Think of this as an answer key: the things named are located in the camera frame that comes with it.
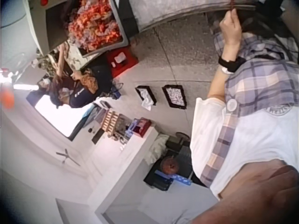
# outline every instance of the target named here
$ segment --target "ceiling fan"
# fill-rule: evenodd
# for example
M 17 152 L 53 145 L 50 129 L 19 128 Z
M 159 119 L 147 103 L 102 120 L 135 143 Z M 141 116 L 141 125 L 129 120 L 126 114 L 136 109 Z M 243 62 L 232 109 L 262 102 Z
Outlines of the ceiling fan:
M 80 166 L 79 163 L 77 163 L 76 161 L 74 161 L 74 160 L 69 156 L 69 153 L 67 152 L 67 149 L 65 149 L 65 154 L 63 154 L 63 153 L 58 153 L 58 152 L 56 152 L 56 154 L 65 157 L 65 159 L 62 161 L 62 164 L 65 164 L 66 159 L 69 158 L 69 159 L 72 160 L 74 163 L 76 163 L 78 166 Z

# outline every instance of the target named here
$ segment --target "floor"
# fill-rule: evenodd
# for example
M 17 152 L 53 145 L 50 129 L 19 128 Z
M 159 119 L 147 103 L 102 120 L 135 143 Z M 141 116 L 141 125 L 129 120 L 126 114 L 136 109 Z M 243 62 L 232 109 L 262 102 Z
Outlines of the floor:
M 191 15 L 149 29 L 131 44 L 139 63 L 116 78 L 124 83 L 121 98 L 103 100 L 131 119 L 151 119 L 166 134 L 180 131 L 191 135 L 196 98 L 206 97 L 218 59 L 204 15 Z M 183 86 L 186 110 L 169 107 L 162 91 L 166 84 Z M 157 99 L 151 111 L 141 106 L 135 91 L 139 85 L 150 86 Z

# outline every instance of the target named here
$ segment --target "person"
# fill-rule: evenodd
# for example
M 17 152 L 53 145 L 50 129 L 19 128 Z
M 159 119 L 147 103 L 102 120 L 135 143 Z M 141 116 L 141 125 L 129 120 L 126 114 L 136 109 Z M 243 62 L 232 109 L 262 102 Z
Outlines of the person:
M 190 144 L 220 202 L 193 224 L 299 223 L 298 46 L 281 21 L 273 30 L 261 15 L 224 13 L 207 14 L 220 65 L 196 100 Z
M 71 75 L 74 82 L 68 82 L 63 77 L 65 44 L 59 47 L 57 76 L 53 78 L 49 87 L 50 100 L 58 108 L 69 105 L 71 108 L 81 108 L 93 102 L 101 93 L 109 93 L 112 87 L 112 75 L 106 64 L 94 65 L 83 72 L 73 70 Z

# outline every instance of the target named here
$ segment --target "white counter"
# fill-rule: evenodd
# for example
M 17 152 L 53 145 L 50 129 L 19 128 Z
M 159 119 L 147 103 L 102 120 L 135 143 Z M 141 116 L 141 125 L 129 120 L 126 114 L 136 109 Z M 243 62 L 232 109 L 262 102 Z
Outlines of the white counter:
M 103 175 L 100 183 L 88 199 L 91 210 L 101 216 L 115 200 L 158 136 L 158 131 L 150 127 L 143 138 L 133 135 L 121 155 Z

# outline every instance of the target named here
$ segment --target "metal tray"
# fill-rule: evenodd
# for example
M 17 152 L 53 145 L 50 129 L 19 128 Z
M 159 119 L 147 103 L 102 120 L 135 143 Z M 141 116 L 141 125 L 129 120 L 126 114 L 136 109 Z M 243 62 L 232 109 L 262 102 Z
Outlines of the metal tray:
M 110 6 L 111 6 L 111 9 L 112 9 L 113 16 L 114 16 L 114 18 L 117 22 L 117 25 L 120 29 L 120 34 L 122 36 L 122 41 L 121 42 L 116 42 L 114 44 L 111 44 L 111 45 L 108 45 L 108 46 L 105 46 L 105 47 L 102 47 L 102 48 L 99 48 L 99 49 L 94 50 L 94 51 L 89 52 L 89 53 L 87 53 L 87 51 L 84 50 L 84 49 L 78 48 L 81 56 L 84 57 L 84 58 L 88 57 L 90 55 L 94 55 L 94 54 L 102 54 L 102 53 L 104 53 L 105 51 L 108 51 L 108 50 L 113 50 L 113 49 L 116 49 L 116 48 L 126 47 L 129 44 L 126 33 L 125 33 L 125 31 L 122 27 L 121 20 L 118 16 L 118 8 L 115 4 L 115 1 L 114 0 L 109 0 L 109 3 L 110 3 Z

